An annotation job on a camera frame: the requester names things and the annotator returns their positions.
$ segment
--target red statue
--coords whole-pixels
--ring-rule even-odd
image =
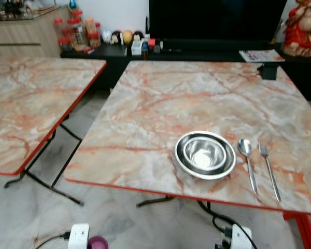
[[[286,22],[284,53],[290,56],[311,56],[311,0],[296,0],[299,6],[289,12]]]

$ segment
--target table top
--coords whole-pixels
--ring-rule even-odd
[[[0,59],[0,174],[17,175],[78,103],[106,61]]]
[[[262,80],[258,64],[231,62],[130,62],[72,158],[72,182],[162,193],[278,211],[311,214],[311,107],[286,73]],[[252,143],[254,195],[246,159],[227,177],[195,178],[174,161],[184,134],[205,130],[236,149]],[[282,197],[277,202],[258,141]]]

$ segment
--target orange ball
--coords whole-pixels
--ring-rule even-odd
[[[123,42],[128,45],[133,40],[133,32],[126,30],[123,32]]]

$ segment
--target figurine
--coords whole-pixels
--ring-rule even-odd
[[[123,32],[124,44],[128,45],[133,40],[133,32],[126,30]]]
[[[110,43],[113,45],[113,44],[122,44],[121,42],[123,42],[123,39],[122,39],[122,33],[118,30],[114,31],[112,33],[112,37],[111,37],[111,41]]]
[[[144,35],[141,31],[136,31],[134,33],[134,40],[135,41],[139,41],[139,40],[142,40],[144,38]]]
[[[296,0],[299,6],[289,12],[286,22],[284,53],[311,57],[311,0]]]
[[[112,31],[104,30],[103,31],[103,41],[104,41],[104,43],[110,43],[111,38],[112,38]]]

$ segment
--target marble floor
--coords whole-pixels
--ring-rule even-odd
[[[65,124],[85,136],[108,95],[88,92]],[[58,128],[55,140],[31,172],[51,183],[76,144]],[[90,237],[103,236],[110,249],[210,249],[222,241],[211,217],[195,201],[174,199],[137,209],[136,203],[155,195],[78,185],[61,178],[56,187],[83,200],[85,205],[80,207],[28,177],[4,189],[8,180],[0,176],[0,249],[33,249],[45,239],[70,230],[75,223],[89,223]],[[259,249],[303,248],[296,223],[285,222],[281,213],[219,204],[212,208],[251,228]],[[65,249],[67,244],[57,239],[42,249]]]

